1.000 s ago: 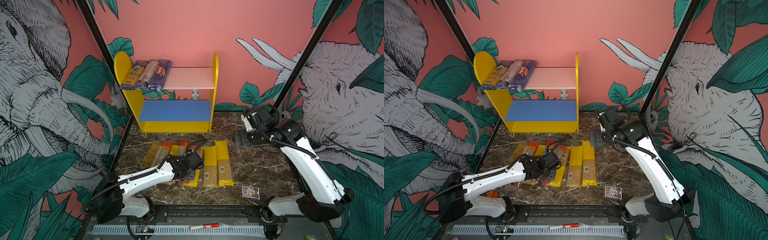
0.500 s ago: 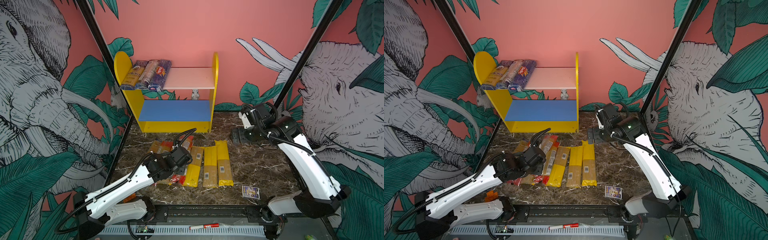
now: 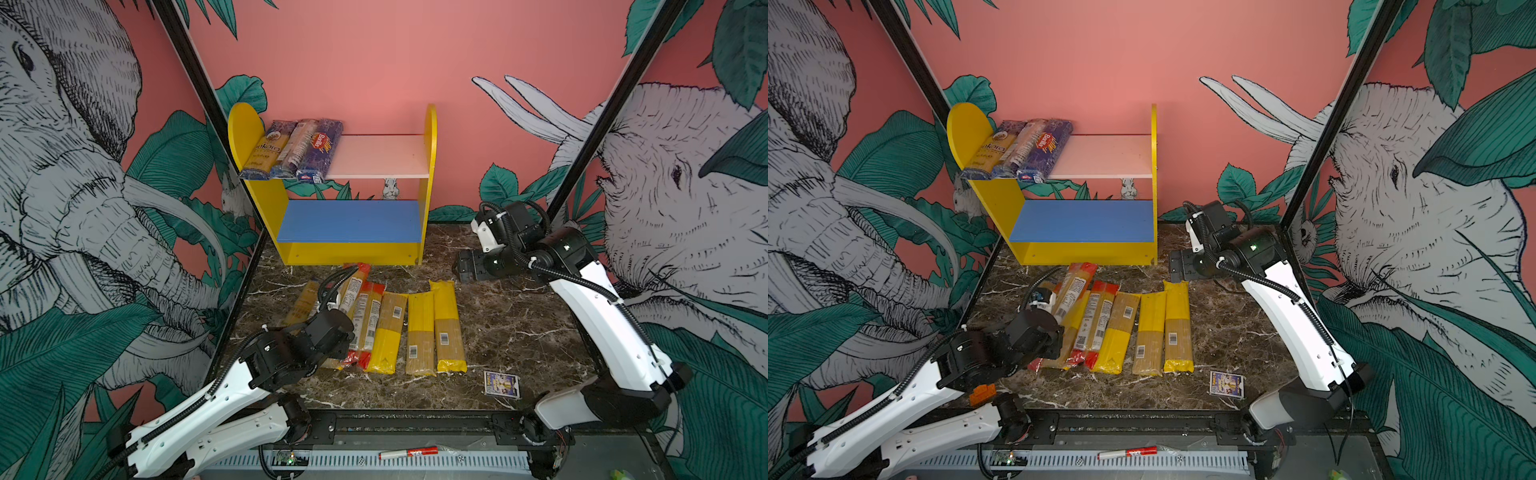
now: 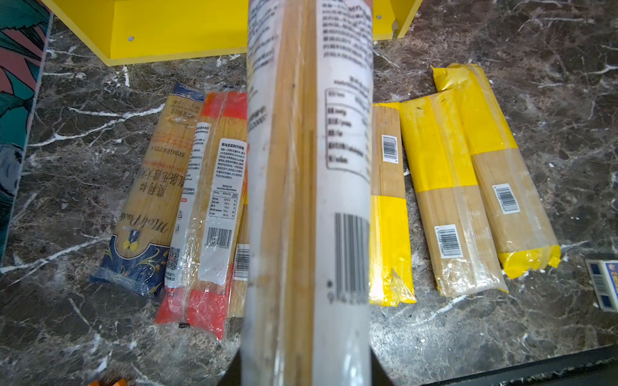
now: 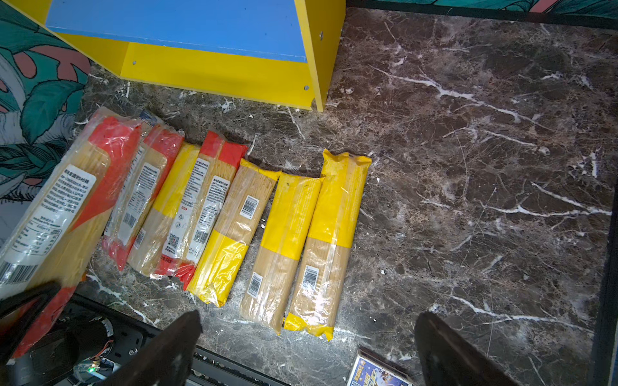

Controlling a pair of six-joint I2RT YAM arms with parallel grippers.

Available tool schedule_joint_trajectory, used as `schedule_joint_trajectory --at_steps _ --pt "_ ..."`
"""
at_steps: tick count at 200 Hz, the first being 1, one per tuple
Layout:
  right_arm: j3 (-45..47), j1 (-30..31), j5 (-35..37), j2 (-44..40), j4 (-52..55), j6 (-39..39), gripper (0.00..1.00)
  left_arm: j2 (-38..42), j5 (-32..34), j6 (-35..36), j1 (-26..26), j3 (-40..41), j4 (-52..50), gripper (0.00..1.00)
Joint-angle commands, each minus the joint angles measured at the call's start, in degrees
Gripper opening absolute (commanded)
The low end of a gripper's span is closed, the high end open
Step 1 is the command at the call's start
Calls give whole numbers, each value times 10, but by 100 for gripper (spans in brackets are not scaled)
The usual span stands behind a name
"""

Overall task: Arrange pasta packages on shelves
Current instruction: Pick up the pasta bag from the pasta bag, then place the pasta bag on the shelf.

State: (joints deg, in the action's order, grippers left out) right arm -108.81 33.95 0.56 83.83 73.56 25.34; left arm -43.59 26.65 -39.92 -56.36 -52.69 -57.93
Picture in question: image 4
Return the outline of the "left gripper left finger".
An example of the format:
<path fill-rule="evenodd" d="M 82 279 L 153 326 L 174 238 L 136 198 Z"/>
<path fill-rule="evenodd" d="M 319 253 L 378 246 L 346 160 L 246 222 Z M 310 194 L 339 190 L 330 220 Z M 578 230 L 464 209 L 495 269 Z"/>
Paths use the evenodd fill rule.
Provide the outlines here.
<path fill-rule="evenodd" d="M 237 352 L 217 386 L 241 386 L 241 353 Z"/>

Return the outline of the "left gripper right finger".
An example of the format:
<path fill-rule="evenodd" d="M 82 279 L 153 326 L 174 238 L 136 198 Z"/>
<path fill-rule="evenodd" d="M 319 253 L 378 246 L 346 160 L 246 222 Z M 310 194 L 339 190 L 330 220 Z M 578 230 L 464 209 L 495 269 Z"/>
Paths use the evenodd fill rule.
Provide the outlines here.
<path fill-rule="evenodd" d="M 378 357 L 376 356 L 373 349 L 370 350 L 371 355 L 371 385 L 372 386 L 394 386 L 393 381 L 389 378 L 384 370 L 383 366 L 381 366 Z"/>

